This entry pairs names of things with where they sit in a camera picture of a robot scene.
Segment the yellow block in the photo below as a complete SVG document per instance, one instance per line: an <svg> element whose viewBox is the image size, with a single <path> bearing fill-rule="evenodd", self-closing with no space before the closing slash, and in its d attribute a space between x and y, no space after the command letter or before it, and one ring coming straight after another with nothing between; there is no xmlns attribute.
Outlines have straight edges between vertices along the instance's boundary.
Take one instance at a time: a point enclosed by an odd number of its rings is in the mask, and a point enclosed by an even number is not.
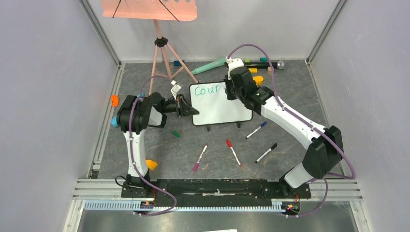
<svg viewBox="0 0 410 232"><path fill-rule="evenodd" d="M258 69L257 68L250 68L249 72L250 73L258 73Z"/></svg>
<svg viewBox="0 0 410 232"><path fill-rule="evenodd" d="M256 86L261 86L264 82L263 76L254 76L253 80L256 82Z"/></svg>
<svg viewBox="0 0 410 232"><path fill-rule="evenodd" d="M149 160L149 159L146 160L146 165L151 171L153 171L158 166L157 162Z"/></svg>

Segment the gray wall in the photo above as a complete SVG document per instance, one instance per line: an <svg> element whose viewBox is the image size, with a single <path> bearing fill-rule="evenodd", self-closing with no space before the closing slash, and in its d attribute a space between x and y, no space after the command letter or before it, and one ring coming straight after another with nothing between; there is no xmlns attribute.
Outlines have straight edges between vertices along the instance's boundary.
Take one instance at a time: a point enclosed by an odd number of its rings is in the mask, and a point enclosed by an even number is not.
<svg viewBox="0 0 410 232"><path fill-rule="evenodd" d="M0 230L61 231L115 66L77 0L0 7Z"/></svg>
<svg viewBox="0 0 410 232"><path fill-rule="evenodd" d="M410 1L351 0L313 61L375 231L410 226Z"/></svg>
<svg viewBox="0 0 410 232"><path fill-rule="evenodd" d="M104 17L101 1L89 2L120 60L153 60L157 34L152 20ZM336 3L337 0L196 0L195 20L160 21L160 26L163 36L185 60L219 59L246 43L265 49L271 59L300 59L309 55ZM175 60L168 53L169 59ZM240 49L235 55L262 57L254 48Z"/></svg>

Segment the whiteboard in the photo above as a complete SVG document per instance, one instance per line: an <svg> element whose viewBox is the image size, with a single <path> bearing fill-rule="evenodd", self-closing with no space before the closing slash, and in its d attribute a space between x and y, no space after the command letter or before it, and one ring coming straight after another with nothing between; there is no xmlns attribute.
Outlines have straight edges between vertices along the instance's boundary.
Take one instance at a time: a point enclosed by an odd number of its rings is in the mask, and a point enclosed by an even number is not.
<svg viewBox="0 0 410 232"><path fill-rule="evenodd" d="M199 111L192 116L195 126L252 119L252 111L240 100L227 99L223 81L190 85L190 98L192 107Z"/></svg>

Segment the pink tripod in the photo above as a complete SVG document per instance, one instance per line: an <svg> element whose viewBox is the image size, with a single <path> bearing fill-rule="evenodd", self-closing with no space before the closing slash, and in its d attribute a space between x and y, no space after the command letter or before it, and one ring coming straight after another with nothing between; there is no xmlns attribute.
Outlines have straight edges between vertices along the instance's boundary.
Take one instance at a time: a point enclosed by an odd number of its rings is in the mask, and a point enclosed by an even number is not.
<svg viewBox="0 0 410 232"><path fill-rule="evenodd" d="M161 76L168 77L169 79L173 79L178 73L180 73L183 69L185 69L188 72L188 74L191 76L191 78L194 80L194 82L198 83L198 80L192 75L188 67L184 64L184 62L182 62L181 58L179 58L178 54L175 52L172 46L168 43L168 39L162 36L161 29L160 29L157 19L154 19L154 25L155 25L155 30L157 31L158 38L155 40L155 53L154 53L154 62L152 63L151 76L161 75ZM171 68L169 67L169 62L168 62L168 57L165 51L165 46L168 46L169 50L172 52L172 54L174 54L176 59L182 65L182 67L178 69L178 71L176 71L174 74L172 74ZM165 67L167 69L167 75L155 72L155 68L157 66L158 48L161 49L162 58L164 60ZM154 79L151 79L151 83L149 84L149 95L151 95L152 93L153 84L154 84Z"/></svg>

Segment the metal base plate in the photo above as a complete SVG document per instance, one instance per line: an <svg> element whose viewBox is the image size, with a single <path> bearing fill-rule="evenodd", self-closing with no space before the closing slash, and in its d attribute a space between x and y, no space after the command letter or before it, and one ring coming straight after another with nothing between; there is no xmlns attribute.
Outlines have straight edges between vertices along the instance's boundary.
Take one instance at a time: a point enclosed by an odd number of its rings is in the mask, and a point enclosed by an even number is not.
<svg viewBox="0 0 410 232"><path fill-rule="evenodd" d="M266 179L158 179L151 183L173 194L177 199L177 207L240 207L240 206L272 206L271 199L310 199L308 185L303 184L291 194L281 191L281 183ZM156 191L155 196L150 193L140 194L140 188L124 185L122 198L154 198L156 206L169 207L174 200Z"/></svg>

